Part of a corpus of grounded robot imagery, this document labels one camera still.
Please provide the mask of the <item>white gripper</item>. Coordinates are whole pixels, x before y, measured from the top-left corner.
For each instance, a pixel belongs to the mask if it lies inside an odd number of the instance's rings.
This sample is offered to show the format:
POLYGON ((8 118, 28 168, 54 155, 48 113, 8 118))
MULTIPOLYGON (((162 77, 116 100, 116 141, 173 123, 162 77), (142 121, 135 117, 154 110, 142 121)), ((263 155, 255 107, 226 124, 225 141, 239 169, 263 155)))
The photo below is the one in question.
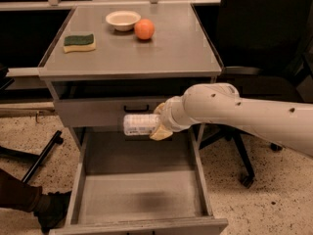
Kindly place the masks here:
POLYGON ((193 124, 184 110, 182 98, 178 96, 168 99, 165 103, 160 103, 154 109, 154 114, 160 115, 161 119, 161 123, 150 134, 150 138, 155 141, 164 140, 173 132, 188 129, 193 124))

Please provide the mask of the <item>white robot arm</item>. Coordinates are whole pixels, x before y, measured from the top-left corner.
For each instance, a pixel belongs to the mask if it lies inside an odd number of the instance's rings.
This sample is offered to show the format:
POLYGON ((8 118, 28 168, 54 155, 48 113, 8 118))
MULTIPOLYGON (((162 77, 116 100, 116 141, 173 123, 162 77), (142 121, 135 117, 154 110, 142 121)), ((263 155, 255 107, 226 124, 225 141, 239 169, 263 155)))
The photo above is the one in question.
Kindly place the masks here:
POLYGON ((313 105, 242 98, 228 83, 197 84, 155 109, 150 135, 162 140, 198 123, 235 127, 276 145, 313 156, 313 105))

